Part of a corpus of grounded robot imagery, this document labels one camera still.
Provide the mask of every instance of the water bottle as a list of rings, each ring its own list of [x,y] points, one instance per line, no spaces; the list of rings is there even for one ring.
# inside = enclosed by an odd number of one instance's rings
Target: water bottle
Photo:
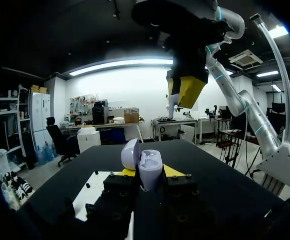
[[[45,141],[45,147],[44,147],[46,159],[48,162],[52,161],[54,159],[54,153],[51,146],[48,145],[48,143]]]
[[[44,157],[43,151],[42,149],[39,148],[39,146],[37,146],[36,156],[37,156],[38,163],[40,165],[45,165],[47,163],[47,160]]]
[[[51,148],[53,149],[54,158],[58,157],[58,154],[56,153],[56,149],[55,149],[55,144],[54,144],[54,142],[51,144]]]

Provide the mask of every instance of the cardboard box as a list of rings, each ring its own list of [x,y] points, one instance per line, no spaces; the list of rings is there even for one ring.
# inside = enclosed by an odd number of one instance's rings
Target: cardboard box
[[[127,108],[124,110],[125,123],[138,123],[139,122],[139,110],[138,108]]]

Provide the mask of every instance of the black table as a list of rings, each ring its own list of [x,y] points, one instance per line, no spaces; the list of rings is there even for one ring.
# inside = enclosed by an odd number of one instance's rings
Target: black table
[[[64,211],[64,198],[69,197],[73,201],[93,171],[123,170],[120,160],[123,147],[103,145],[89,148],[51,177],[25,204],[30,203],[48,223],[55,223],[57,215]],[[232,214],[242,218],[256,213],[265,214],[283,202],[256,182],[184,140],[148,142],[141,144],[140,148],[158,150],[163,163],[182,173],[192,174],[198,181],[201,200],[218,221]],[[134,222],[136,240],[161,237],[153,234],[156,226],[149,219],[152,217],[151,197],[154,195],[150,192],[142,192],[138,197]],[[23,207],[18,212],[25,216]]]

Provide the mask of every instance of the yellow paper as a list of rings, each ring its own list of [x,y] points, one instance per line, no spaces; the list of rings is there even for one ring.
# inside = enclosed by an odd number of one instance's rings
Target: yellow paper
[[[117,175],[119,175],[119,176],[128,175],[128,176],[134,177],[134,176],[135,176],[135,173],[136,173],[136,171],[129,170],[129,169],[126,169],[126,168],[125,168],[122,172],[120,172],[120,173],[117,174]]]
[[[176,171],[174,170],[173,168],[167,166],[164,164],[164,170],[165,170],[165,173],[166,173],[166,177],[172,177],[172,176],[185,176],[185,174],[179,172],[179,171]]]
[[[177,171],[177,170],[174,170],[173,168],[167,166],[164,164],[164,170],[165,170],[165,173],[166,173],[166,176],[167,177],[172,177],[172,176],[185,176],[185,174]],[[117,175],[119,176],[124,176],[124,175],[128,175],[128,176],[131,176],[131,177],[134,177],[135,176],[135,173],[136,171],[133,171],[133,170],[129,170],[129,169],[124,169],[122,172],[118,173]]]

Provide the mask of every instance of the chair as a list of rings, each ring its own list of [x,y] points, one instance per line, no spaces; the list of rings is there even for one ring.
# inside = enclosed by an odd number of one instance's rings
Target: chair
[[[60,163],[71,158],[75,158],[76,154],[79,154],[78,142],[75,141],[72,137],[65,136],[61,133],[60,129],[55,124],[54,117],[47,118],[47,131],[53,142],[55,144],[56,153],[59,155],[64,155],[61,157],[61,160],[58,162],[58,166],[60,167]]]

